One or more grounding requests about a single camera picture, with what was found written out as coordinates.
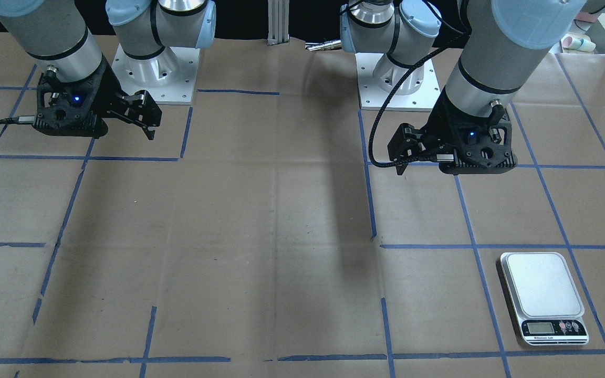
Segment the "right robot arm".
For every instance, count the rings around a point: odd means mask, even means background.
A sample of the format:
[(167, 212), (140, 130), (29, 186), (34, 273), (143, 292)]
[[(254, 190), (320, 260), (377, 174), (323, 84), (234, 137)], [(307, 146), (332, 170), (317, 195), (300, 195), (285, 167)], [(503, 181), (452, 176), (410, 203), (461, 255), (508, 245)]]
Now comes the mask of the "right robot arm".
[(157, 100), (188, 101), (190, 62), (177, 50), (209, 48), (213, 1), (107, 1), (108, 21), (124, 54), (114, 68), (74, 1), (0, 1), (0, 23), (41, 71), (37, 110), (12, 118), (54, 137), (98, 139), (107, 118), (140, 127), (153, 140), (161, 124)]

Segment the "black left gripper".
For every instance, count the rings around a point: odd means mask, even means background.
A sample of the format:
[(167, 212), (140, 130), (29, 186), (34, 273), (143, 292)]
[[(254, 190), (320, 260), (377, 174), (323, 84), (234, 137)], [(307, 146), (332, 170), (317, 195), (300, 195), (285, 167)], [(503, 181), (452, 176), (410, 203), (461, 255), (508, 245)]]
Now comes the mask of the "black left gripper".
[(506, 108), (497, 100), (490, 103), (486, 117), (475, 117), (458, 109), (442, 91), (422, 129), (401, 123), (388, 143), (389, 160), (403, 175), (410, 163), (437, 162), (425, 155), (424, 143), (434, 152), (451, 153), (452, 161), (442, 161), (445, 174), (502, 174), (518, 165), (512, 150), (512, 123)]

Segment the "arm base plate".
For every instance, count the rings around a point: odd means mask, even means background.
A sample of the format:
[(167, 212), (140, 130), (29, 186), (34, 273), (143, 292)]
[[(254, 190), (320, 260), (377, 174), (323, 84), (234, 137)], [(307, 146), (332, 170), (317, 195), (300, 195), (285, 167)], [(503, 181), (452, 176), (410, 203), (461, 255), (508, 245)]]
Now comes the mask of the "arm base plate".
[[(360, 108), (379, 110), (406, 69), (394, 65), (384, 54), (357, 53), (355, 57)], [(430, 112), (439, 95), (439, 82), (429, 60), (401, 84), (387, 110)]]
[(158, 104), (192, 104), (201, 49), (168, 47), (158, 57), (137, 60), (118, 46), (111, 69), (123, 91), (145, 89)]

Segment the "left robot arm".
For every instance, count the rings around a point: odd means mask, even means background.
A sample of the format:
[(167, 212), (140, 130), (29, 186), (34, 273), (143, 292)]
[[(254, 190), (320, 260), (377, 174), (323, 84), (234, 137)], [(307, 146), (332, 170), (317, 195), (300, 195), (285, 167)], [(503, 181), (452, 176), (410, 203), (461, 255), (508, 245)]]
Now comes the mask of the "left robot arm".
[(380, 118), (403, 83), (447, 49), (431, 51), (445, 21), (426, 1), (354, 1), (341, 8), (341, 43), (353, 53), (382, 53), (396, 72), (368, 137), (372, 165), (398, 175), (413, 161), (436, 161), (445, 174), (502, 174), (514, 169), (512, 125), (506, 105), (566, 34), (584, 1), (458, 1), (466, 40), (426, 124), (399, 124), (388, 143), (389, 160), (373, 155)]

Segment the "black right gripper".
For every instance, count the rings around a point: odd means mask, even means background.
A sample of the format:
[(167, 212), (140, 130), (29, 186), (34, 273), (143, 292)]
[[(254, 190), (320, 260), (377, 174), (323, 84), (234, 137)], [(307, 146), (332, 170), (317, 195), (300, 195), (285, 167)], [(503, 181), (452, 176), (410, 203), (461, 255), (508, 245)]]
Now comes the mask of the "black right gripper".
[(105, 57), (91, 75), (72, 83), (59, 81), (58, 74), (50, 69), (41, 75), (32, 124), (36, 131), (50, 136), (99, 138), (108, 132), (104, 118), (134, 124), (153, 141), (162, 110), (146, 90), (124, 96)]

